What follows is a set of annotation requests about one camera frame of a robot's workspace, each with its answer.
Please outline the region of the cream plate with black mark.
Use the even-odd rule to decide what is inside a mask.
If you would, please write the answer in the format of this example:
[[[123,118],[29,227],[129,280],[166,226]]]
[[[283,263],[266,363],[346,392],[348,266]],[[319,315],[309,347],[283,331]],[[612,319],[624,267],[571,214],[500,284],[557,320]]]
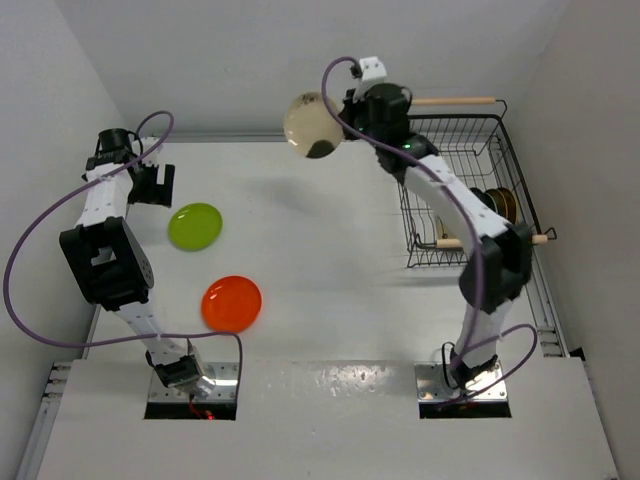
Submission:
[[[330,115],[320,92],[305,92],[293,100],[283,131],[289,146],[309,159],[329,156],[343,140],[342,127]]]

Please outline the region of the green plate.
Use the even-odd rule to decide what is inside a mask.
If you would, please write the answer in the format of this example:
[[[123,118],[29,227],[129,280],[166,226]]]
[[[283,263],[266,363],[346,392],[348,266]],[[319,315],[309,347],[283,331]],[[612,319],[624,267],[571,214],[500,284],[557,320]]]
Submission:
[[[216,207],[208,203],[191,203],[172,215],[168,236],[176,248],[199,251],[213,244],[222,228],[223,217]]]

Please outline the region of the orange plate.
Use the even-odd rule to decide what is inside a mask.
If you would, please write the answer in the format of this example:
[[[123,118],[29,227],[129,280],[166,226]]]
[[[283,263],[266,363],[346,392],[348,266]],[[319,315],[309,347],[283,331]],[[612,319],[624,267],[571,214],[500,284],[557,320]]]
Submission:
[[[261,308],[259,287],[249,278],[239,275],[216,280],[201,300],[201,316],[209,329],[236,334],[252,326]]]

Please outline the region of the glossy black plate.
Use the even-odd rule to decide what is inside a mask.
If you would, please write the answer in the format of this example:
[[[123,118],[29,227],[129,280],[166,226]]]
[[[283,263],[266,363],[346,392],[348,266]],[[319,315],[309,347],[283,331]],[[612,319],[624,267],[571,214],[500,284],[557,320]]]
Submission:
[[[491,199],[491,197],[489,195],[487,195],[484,191],[472,187],[470,189],[470,191],[489,209],[493,210],[495,207],[495,204],[493,202],[493,200]]]

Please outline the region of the yellow patterned plate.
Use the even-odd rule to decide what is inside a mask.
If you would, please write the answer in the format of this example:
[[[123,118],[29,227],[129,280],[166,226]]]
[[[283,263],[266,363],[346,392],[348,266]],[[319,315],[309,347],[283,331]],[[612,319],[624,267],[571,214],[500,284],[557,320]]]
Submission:
[[[489,189],[486,193],[493,200],[496,213],[505,219],[509,219],[509,211],[505,196],[498,189]]]
[[[499,189],[504,197],[506,205],[506,218],[512,223],[516,224],[518,221],[518,204],[515,195],[511,190],[501,187]]]

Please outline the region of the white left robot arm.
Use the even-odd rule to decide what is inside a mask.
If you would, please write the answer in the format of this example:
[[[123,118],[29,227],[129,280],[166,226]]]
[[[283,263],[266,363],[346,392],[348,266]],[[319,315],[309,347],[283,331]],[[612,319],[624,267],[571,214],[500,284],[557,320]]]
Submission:
[[[215,387],[213,376],[189,340],[165,337],[152,299],[151,263],[126,222],[135,203],[172,204],[175,168],[161,171],[154,161],[138,162],[149,149],[126,129],[99,133],[86,163],[90,187],[82,215],[59,243],[84,298],[113,312],[141,338],[162,385],[204,400]]]

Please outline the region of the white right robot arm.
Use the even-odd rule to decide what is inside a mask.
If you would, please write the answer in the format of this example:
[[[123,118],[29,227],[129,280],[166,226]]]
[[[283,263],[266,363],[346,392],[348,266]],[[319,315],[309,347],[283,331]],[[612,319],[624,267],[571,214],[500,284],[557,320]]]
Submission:
[[[375,149],[382,169],[423,200],[460,241],[468,261],[458,285],[467,307],[447,376],[462,389],[497,362],[497,341],[512,303],[529,282],[529,228],[491,210],[450,169],[437,148],[411,130],[402,87],[381,83],[346,92],[339,117],[349,140]]]

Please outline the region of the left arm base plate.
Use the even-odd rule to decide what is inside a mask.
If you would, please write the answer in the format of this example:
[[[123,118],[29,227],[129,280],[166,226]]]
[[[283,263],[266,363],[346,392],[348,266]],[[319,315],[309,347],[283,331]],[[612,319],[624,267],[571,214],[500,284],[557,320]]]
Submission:
[[[167,388],[156,375],[151,378],[149,403],[184,403],[190,397],[195,403],[233,403],[236,399],[239,366],[229,362],[205,362],[200,380],[191,387]]]

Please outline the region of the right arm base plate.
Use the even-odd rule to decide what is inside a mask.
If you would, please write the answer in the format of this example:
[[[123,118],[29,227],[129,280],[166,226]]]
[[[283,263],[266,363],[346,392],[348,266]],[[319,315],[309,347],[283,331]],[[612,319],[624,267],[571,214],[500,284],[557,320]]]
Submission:
[[[445,382],[441,363],[415,364],[414,373],[417,401],[420,406],[453,402],[458,398],[460,398],[458,403],[502,403],[508,401],[506,382],[503,379],[500,362],[469,380],[463,389],[455,388],[455,382],[450,377],[450,385]]]

